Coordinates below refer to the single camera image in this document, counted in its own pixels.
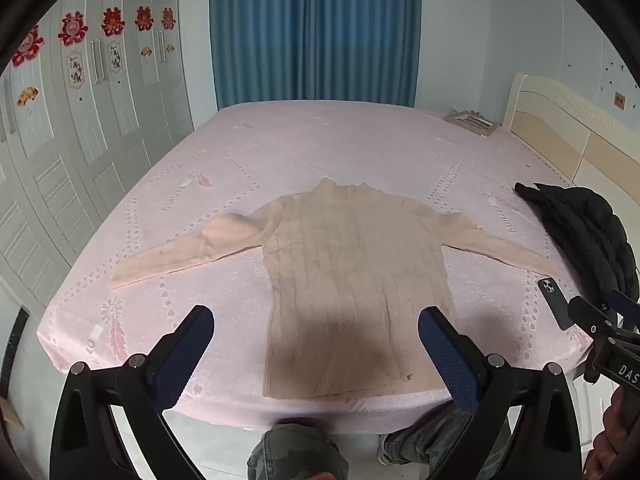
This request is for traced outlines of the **person's right hand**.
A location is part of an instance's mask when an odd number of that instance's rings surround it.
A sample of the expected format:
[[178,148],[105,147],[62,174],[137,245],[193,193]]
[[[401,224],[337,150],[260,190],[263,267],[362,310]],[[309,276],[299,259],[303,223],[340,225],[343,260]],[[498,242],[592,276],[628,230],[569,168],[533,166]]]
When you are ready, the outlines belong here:
[[603,412],[603,430],[592,441],[587,455],[582,478],[589,480],[611,478],[611,468],[620,459],[626,446],[628,431],[623,421],[625,388],[618,386],[611,396],[611,403]]

